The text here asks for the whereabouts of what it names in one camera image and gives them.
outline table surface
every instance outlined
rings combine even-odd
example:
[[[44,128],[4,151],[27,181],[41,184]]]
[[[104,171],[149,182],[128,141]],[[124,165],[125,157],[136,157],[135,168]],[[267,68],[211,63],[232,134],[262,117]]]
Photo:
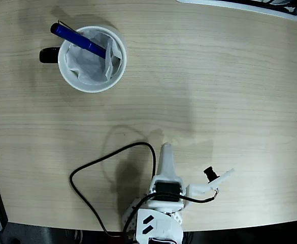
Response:
[[[128,63],[112,89],[70,87],[39,51],[50,26],[109,24]],[[100,230],[68,182],[76,167],[135,141],[174,147],[186,184],[236,173],[216,201],[184,211],[184,230],[297,220],[297,22],[174,0],[0,0],[0,191],[9,221]],[[138,147],[75,183],[108,230],[148,189]]]

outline blue pen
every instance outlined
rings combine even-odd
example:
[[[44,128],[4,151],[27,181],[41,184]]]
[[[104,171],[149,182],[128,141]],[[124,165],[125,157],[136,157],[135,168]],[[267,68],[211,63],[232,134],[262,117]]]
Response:
[[[50,31],[56,36],[59,36],[75,44],[76,46],[79,46],[80,48],[86,49],[97,56],[106,59],[106,50],[104,48],[100,47],[98,44],[95,44],[74,30],[69,29],[59,23],[54,23],[51,26]]]

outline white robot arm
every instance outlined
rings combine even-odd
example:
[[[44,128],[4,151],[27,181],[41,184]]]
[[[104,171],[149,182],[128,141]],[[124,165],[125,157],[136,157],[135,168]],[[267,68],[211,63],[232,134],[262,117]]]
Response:
[[[209,167],[204,171],[209,183],[185,187],[182,178],[175,174],[172,146],[165,143],[161,148],[157,175],[151,181],[148,194],[168,192],[192,198],[213,190],[217,195],[218,186],[227,180],[233,172],[234,170],[231,169],[222,176],[217,176]],[[156,196],[148,200],[145,205],[139,208],[137,221],[133,220],[132,228],[136,230],[136,241],[139,244],[181,244],[183,239],[181,211],[188,208],[189,203],[181,198],[170,196]],[[123,216],[124,219],[128,217],[130,211],[131,207]]]

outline black cable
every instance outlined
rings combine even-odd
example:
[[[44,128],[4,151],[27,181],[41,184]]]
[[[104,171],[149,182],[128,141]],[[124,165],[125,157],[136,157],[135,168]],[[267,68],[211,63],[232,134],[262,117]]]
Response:
[[[267,9],[292,7],[292,5],[290,3],[281,4],[281,5],[280,4],[274,5],[274,4],[268,4],[268,3],[253,1],[253,0],[222,0],[222,1],[229,2],[229,3],[236,3],[236,4],[245,4],[245,5],[261,7],[261,8],[267,8]]]
[[[69,176],[69,181],[70,181],[70,184],[72,186],[72,188],[74,189],[74,191],[76,192],[76,194],[86,203],[86,205],[91,209],[91,211],[94,213],[95,217],[97,218],[99,224],[101,225],[103,231],[110,237],[121,237],[120,235],[112,235],[112,234],[109,234],[107,229],[105,228],[104,224],[103,224],[103,221],[101,220],[101,218],[99,217],[98,213],[96,212],[96,210],[94,209],[94,207],[89,203],[89,201],[80,193],[80,191],[76,188],[74,182],[73,182],[73,177],[74,175],[81,171],[82,169],[85,169],[89,166],[92,166],[94,164],[97,164],[99,162],[102,162],[110,157],[113,157],[115,156],[116,154],[122,152],[122,151],[125,151],[131,147],[134,147],[134,146],[139,146],[139,145],[145,145],[147,147],[149,147],[149,149],[151,150],[152,152],[152,156],[153,156],[153,172],[152,172],[152,177],[154,177],[155,175],[155,171],[156,171],[156,155],[155,155],[155,151],[154,151],[154,148],[147,142],[135,142],[135,143],[132,143],[130,145],[127,145],[127,146],[124,146],[100,159],[97,159],[97,160],[94,160],[90,163],[87,163],[83,166],[80,166],[78,167],[77,169],[75,169],[71,175]],[[145,197],[143,197],[140,202],[133,208],[129,218],[127,219],[124,227],[123,227],[123,236],[126,237],[126,234],[127,234],[127,229],[129,227],[129,224],[131,222],[131,220],[134,218],[135,214],[138,212],[138,209],[149,199],[153,198],[153,197],[156,197],[156,196],[169,196],[169,197],[175,197],[175,198],[180,198],[180,199],[183,199],[183,200],[187,200],[187,201],[191,201],[191,202],[196,202],[196,203],[206,203],[206,202],[211,202],[212,200],[215,199],[217,195],[217,192],[216,194],[211,197],[211,198],[207,198],[207,199],[204,199],[204,200],[198,200],[198,199],[194,199],[194,198],[190,198],[190,197],[186,197],[186,196],[182,196],[182,195],[179,195],[179,194],[173,194],[173,193],[169,193],[169,192],[155,192],[155,193],[152,193],[152,194],[149,194],[149,195],[146,195]]]
[[[111,235],[111,234],[108,233],[107,229],[105,228],[105,226],[104,226],[104,224],[103,224],[101,218],[99,217],[98,213],[96,212],[96,210],[95,210],[95,209],[93,208],[93,206],[89,203],[89,201],[88,201],[88,200],[87,200],[87,199],[80,193],[80,191],[76,188],[76,186],[75,186],[75,184],[74,184],[74,182],[73,182],[73,176],[74,176],[78,171],[81,171],[82,169],[85,169],[85,168],[87,168],[87,167],[89,167],[89,166],[92,166],[92,165],[94,165],[94,164],[97,164],[97,163],[99,163],[99,162],[102,162],[102,161],[104,161],[104,160],[106,160],[106,159],[108,159],[108,158],[110,158],[110,157],[113,157],[113,156],[117,155],[118,153],[120,153],[120,152],[122,152],[122,151],[125,151],[125,150],[127,150],[127,149],[129,149],[129,148],[131,148],[131,147],[139,146],[139,145],[145,145],[145,146],[149,147],[149,149],[150,149],[151,152],[152,152],[152,155],[153,155],[153,173],[152,173],[152,177],[154,177],[154,175],[155,175],[155,171],[156,171],[156,155],[155,155],[154,148],[153,148],[149,143],[147,143],[147,142],[135,142],[135,143],[132,143],[132,144],[130,144],[130,145],[128,145],[128,146],[124,146],[124,147],[122,147],[122,148],[120,148],[120,149],[118,149],[118,150],[116,150],[116,151],[114,151],[114,152],[112,152],[112,153],[110,153],[110,154],[108,154],[108,155],[106,155],[106,156],[100,158],[100,159],[94,160],[94,161],[92,161],[92,162],[90,162],[90,163],[87,163],[87,164],[81,166],[81,167],[78,167],[78,168],[75,169],[75,170],[71,173],[71,175],[69,176],[69,181],[70,181],[71,186],[72,186],[72,188],[74,189],[74,191],[75,191],[75,192],[77,193],[77,195],[78,195],[78,196],[79,196],[79,197],[86,203],[86,205],[92,210],[92,212],[94,213],[95,217],[97,218],[99,224],[101,225],[103,231],[104,231],[108,236],[110,236],[110,237],[121,237],[121,236],[120,236],[120,235]]]
[[[146,195],[145,197],[142,198],[142,200],[140,200],[140,202],[133,207],[133,210],[131,212],[131,214],[129,215],[129,218],[127,219],[126,223],[124,224],[123,227],[123,235],[126,236],[127,234],[127,229],[130,225],[131,220],[134,218],[135,214],[138,212],[138,209],[141,207],[141,205],[143,205],[147,200],[153,198],[153,197],[157,197],[157,196],[168,196],[168,197],[175,197],[175,198],[181,198],[183,200],[187,200],[190,202],[196,202],[196,203],[207,203],[207,202],[211,202],[215,199],[215,196],[217,195],[217,193],[211,197],[211,198],[207,198],[204,200],[198,200],[198,199],[194,199],[194,198],[190,198],[190,197],[186,197],[186,196],[182,196],[179,194],[173,194],[173,193],[169,193],[169,192],[155,192],[149,195]]]

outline mug handle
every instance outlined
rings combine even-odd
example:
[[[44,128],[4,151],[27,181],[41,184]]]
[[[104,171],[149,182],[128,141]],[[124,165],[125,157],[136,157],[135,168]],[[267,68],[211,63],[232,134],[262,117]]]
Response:
[[[44,48],[39,53],[39,60],[44,64],[57,64],[59,47]]]

